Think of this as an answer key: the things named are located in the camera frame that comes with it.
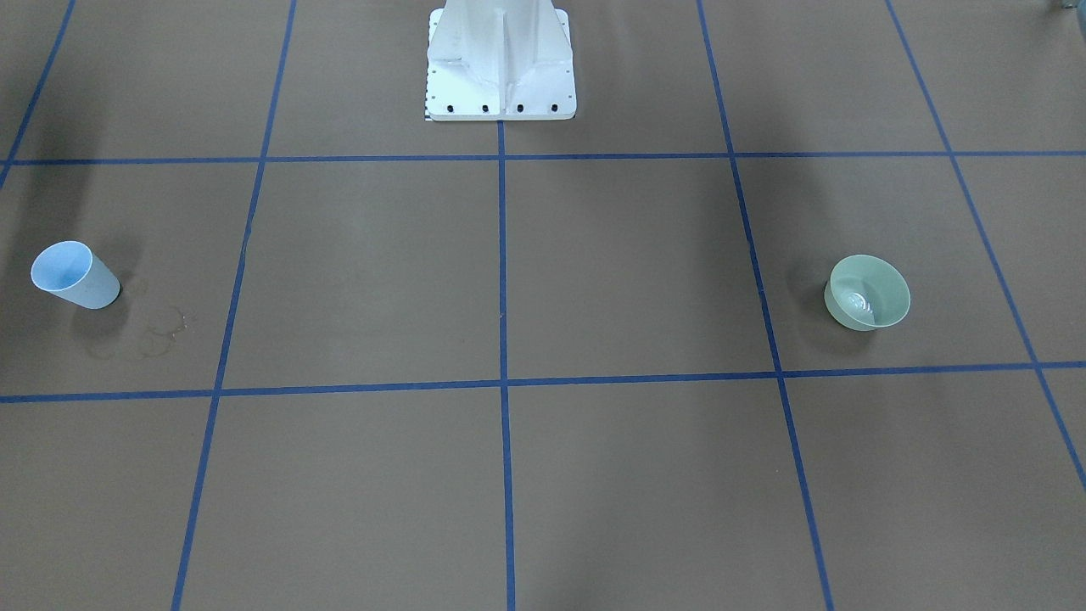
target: white metal pedestal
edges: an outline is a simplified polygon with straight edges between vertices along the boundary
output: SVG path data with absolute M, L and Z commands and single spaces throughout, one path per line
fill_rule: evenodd
M 447 0 L 430 14 L 426 115 L 545 120 L 577 112 L 569 16 L 551 0 Z

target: plastic cup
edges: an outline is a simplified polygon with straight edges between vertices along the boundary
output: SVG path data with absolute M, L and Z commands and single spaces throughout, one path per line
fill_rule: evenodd
M 62 241 L 42 250 L 30 265 L 30 280 L 90 310 L 105 308 L 121 292 L 113 271 L 79 241 Z
M 833 266 L 825 283 L 825 307 L 854 331 L 874 331 L 909 314 L 909 284 L 893 265 L 870 254 L 853 254 Z

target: green bowl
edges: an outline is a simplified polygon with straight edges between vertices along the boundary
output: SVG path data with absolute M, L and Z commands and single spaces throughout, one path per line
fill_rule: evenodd
M 825 307 L 842 326 L 874 331 L 909 314 L 909 284 L 893 265 L 870 254 L 854 254 L 833 266 L 825 283 Z

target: brown floor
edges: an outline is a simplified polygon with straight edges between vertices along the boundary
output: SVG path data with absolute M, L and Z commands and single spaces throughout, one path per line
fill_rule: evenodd
M 495 125 L 439 4 L 0 0 L 0 609 L 1086 608 L 1074 11 L 563 0 Z

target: grid square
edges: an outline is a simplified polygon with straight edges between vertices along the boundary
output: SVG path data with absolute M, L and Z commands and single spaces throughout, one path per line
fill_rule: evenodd
M 5 395 L 210 389 L 254 166 L 17 166 L 0 190 L 0 389 Z M 30 265 L 81 240 L 122 283 L 86 310 Z
M 943 150 L 882 2 L 705 12 L 737 151 Z
M 517 608 L 822 609 L 772 381 L 514 389 Z
M 187 611 L 502 609 L 493 390 L 224 399 Z
M 841 611 L 1086 600 L 1086 496 L 1033 372 L 788 383 Z
M 1048 0 L 895 7 L 955 149 L 1086 149 L 1075 11 Z
M 1063 418 L 1063 425 L 1071 436 L 1078 460 L 1086 458 L 1086 371 L 1048 370 L 1045 372 L 1048 387 L 1056 398 Z
M 3 608 L 167 608 L 206 418 L 206 399 L 3 406 Z
M 228 385 L 496 379 L 496 183 L 489 162 L 270 164 Z
M 18 157 L 260 154 L 280 4 L 78 2 Z
M 494 154 L 493 122 L 424 118 L 427 24 L 442 5 L 300 2 L 272 153 Z
M 742 160 L 785 369 L 1022 362 L 1028 355 L 946 158 Z M 912 293 L 898 326 L 849 331 L 822 291 L 841 258 L 873 254 Z
M 959 163 L 1037 358 L 1086 359 L 1086 157 Z
M 561 0 L 577 78 L 570 120 L 509 122 L 510 153 L 723 151 L 694 2 Z
M 0 158 L 8 158 L 64 20 L 67 0 L 3 5 L 0 20 Z
M 510 375 L 772 370 L 727 161 L 507 174 Z

